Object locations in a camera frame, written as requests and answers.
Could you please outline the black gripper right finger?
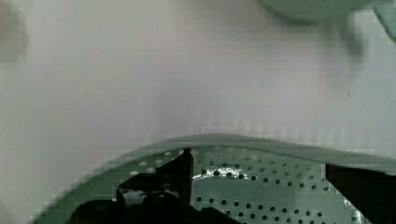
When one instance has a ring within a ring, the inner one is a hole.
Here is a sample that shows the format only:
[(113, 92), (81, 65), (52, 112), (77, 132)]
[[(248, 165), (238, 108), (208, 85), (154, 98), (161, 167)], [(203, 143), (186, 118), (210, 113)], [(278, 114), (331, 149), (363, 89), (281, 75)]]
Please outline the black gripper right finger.
[(372, 224), (395, 224), (395, 176), (327, 164), (326, 179)]

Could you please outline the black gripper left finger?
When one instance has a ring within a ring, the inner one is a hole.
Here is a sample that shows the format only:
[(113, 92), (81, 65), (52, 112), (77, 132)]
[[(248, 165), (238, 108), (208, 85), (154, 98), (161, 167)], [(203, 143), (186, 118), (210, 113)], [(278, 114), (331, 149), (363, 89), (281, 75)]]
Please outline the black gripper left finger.
[(66, 224), (241, 224), (219, 210), (191, 206), (193, 156), (181, 155), (121, 183), (116, 199), (81, 204)]

